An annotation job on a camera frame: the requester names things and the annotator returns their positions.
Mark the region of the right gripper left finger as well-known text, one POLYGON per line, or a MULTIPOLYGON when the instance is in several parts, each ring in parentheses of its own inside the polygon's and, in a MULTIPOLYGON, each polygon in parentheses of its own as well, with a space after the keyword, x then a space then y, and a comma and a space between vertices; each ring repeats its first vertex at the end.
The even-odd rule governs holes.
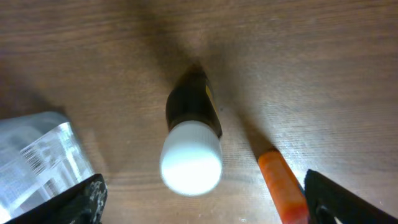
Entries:
POLYGON ((101 224, 108 188, 95 174, 7 224, 101 224))

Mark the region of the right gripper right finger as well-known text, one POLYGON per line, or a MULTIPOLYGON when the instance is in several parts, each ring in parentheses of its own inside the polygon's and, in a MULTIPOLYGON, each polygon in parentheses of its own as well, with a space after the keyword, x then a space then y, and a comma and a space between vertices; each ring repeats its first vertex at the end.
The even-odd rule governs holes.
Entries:
POLYGON ((317 171, 308 170, 304 184, 309 223, 397 224, 397 218, 371 205, 317 171))

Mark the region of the orange tube white cap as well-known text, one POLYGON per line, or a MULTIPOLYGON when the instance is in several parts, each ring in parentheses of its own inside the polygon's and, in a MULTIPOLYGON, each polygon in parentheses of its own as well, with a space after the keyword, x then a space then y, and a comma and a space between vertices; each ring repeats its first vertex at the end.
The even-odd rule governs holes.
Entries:
POLYGON ((282 154, 272 148, 260 155, 257 162, 281 222, 307 224, 307 201, 299 181, 282 154))

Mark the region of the white spray bottle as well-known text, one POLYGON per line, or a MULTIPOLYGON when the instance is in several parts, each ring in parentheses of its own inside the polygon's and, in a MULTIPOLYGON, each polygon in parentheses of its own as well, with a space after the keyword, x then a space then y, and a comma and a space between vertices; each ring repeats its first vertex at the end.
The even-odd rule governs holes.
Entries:
POLYGON ((1 120, 1 223, 94 173, 64 115, 47 111, 1 120))

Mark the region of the dark bottle white cap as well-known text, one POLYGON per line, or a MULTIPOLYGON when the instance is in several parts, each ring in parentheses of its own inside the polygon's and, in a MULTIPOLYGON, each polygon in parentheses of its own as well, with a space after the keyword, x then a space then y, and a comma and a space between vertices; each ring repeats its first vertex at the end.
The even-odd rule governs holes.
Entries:
POLYGON ((164 184, 187 197, 212 191, 223 170, 223 131, 201 65, 192 65, 178 79, 167 98, 165 118, 169 132, 159 161, 164 184))

